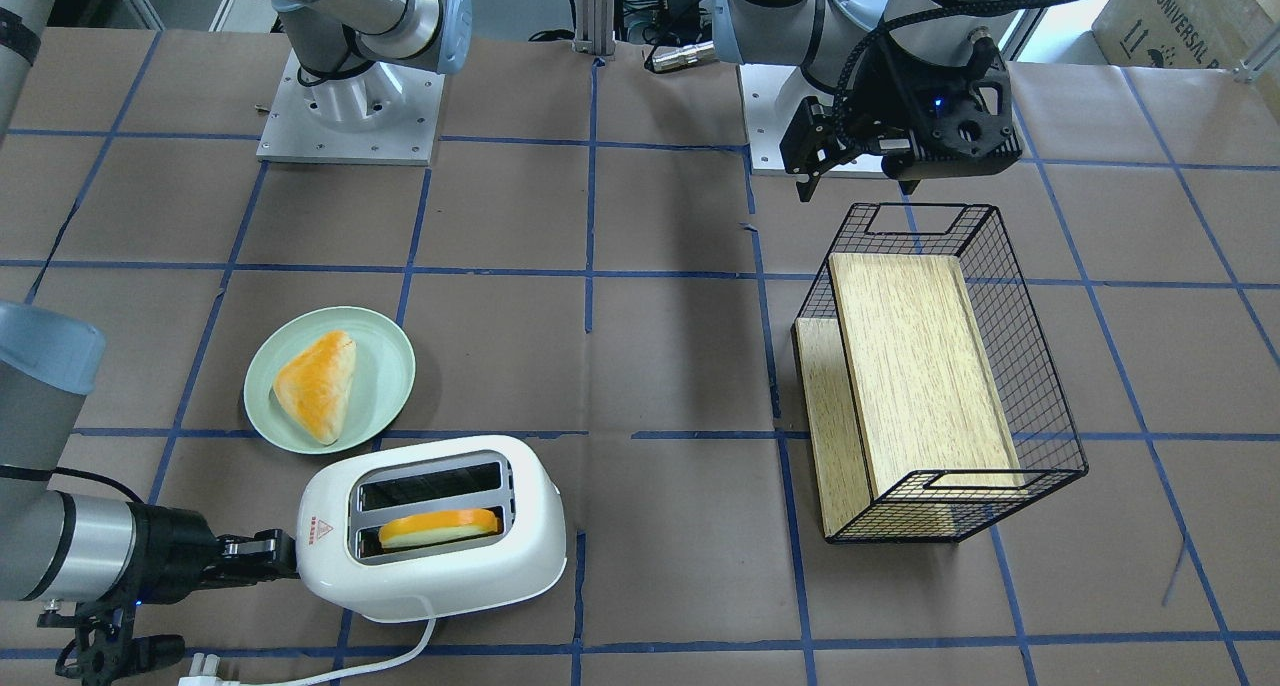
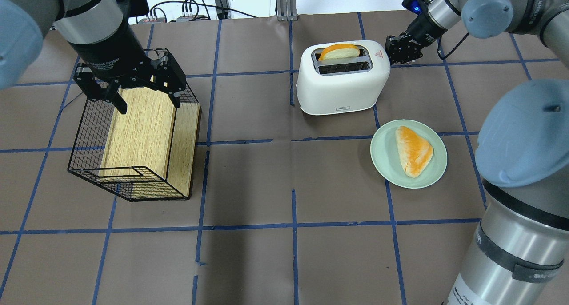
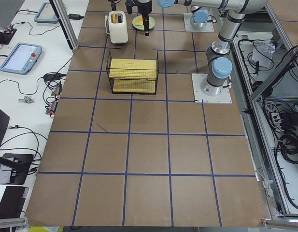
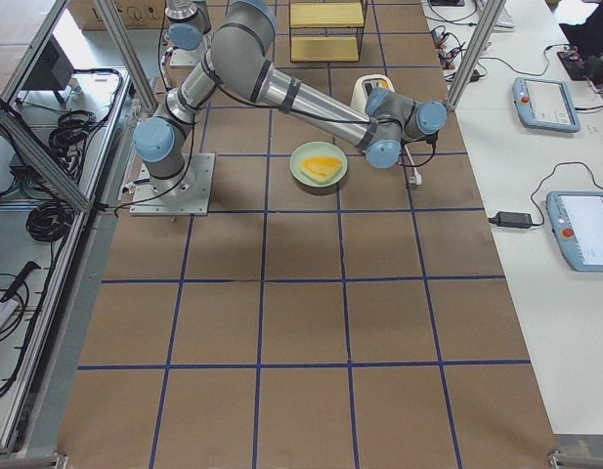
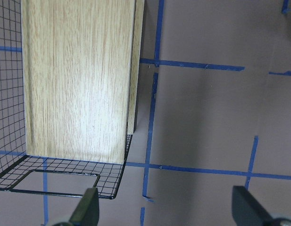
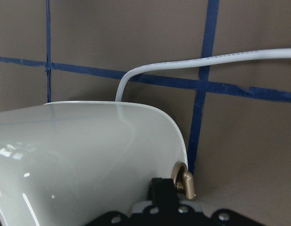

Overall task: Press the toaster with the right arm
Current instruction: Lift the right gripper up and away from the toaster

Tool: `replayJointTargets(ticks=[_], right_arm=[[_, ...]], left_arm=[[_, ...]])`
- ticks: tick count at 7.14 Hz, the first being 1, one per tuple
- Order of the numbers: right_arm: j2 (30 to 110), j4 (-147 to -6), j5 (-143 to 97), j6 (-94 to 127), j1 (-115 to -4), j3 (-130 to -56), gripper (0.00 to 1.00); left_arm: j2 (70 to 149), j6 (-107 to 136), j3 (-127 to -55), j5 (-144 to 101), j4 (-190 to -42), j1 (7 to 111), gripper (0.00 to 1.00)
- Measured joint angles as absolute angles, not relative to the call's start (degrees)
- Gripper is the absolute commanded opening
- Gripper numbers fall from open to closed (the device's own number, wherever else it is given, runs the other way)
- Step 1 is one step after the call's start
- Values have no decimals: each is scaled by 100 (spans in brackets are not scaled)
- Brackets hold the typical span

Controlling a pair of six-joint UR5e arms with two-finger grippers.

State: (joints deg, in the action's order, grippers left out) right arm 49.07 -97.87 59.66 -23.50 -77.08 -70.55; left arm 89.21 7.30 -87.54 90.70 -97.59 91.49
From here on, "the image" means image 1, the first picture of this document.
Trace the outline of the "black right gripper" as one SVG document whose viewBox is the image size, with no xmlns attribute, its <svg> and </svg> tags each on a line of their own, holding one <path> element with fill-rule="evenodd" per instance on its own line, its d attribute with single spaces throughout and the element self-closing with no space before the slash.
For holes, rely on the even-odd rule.
<svg viewBox="0 0 1280 686">
<path fill-rule="evenodd" d="M 195 509 L 131 504 L 136 540 L 127 566 L 127 604 L 175 604 L 202 587 L 204 572 L 228 559 L 291 559 L 294 539 L 284 530 L 215 536 Z M 214 587 L 248 587 L 298 578 L 294 567 L 225 563 L 212 567 Z"/>
</svg>

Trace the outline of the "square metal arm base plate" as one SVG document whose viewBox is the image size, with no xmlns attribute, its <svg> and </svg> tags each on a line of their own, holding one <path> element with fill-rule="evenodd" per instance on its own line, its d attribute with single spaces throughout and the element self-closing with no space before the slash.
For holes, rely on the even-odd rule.
<svg viewBox="0 0 1280 686">
<path fill-rule="evenodd" d="M 315 83 L 291 54 L 256 156 L 302 165 L 428 166 L 447 77 L 374 63 L 346 81 Z"/>
</svg>

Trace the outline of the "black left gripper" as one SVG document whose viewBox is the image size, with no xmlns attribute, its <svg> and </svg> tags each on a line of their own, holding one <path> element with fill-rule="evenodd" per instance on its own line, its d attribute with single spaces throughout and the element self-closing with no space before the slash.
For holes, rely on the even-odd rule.
<svg viewBox="0 0 1280 686">
<path fill-rule="evenodd" d="M 881 157 L 902 195 L 919 180 L 988 177 L 1014 165 L 1023 148 L 1006 63 L 991 36 L 972 36 L 970 45 L 964 65 L 937 67 L 883 38 L 859 61 L 842 113 L 814 95 L 801 99 L 780 143 L 800 202 L 859 156 Z"/>
</svg>

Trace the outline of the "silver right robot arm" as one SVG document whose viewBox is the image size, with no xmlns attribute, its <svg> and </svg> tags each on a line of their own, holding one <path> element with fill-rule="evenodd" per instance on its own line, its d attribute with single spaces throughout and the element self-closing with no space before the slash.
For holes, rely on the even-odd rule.
<svg viewBox="0 0 1280 686">
<path fill-rule="evenodd" d="M 216 538 L 192 509 L 51 489 L 105 337 L 13 299 L 1 312 L 4 600 L 131 609 L 297 577 L 293 539 L 278 529 Z"/>
</svg>

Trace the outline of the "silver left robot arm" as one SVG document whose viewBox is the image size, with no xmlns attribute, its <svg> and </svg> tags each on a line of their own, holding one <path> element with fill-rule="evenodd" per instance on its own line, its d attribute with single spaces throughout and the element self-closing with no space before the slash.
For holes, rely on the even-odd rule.
<svg viewBox="0 0 1280 686">
<path fill-rule="evenodd" d="M 831 68 L 886 17 L 890 0 L 716 0 L 727 61 Z M 244 404 L 262 436 L 298 453 L 337 453 L 399 413 L 416 357 L 399 326 L 332 307 L 285 323 L 250 363 Z M 384 622 L 481 610 L 534 598 L 561 578 L 567 525 L 559 489 L 530 445 L 483 434 L 339 461 L 311 477 L 296 538 L 266 530 L 214 538 L 197 520 L 197 589 L 300 578 L 315 594 Z"/>
</svg>

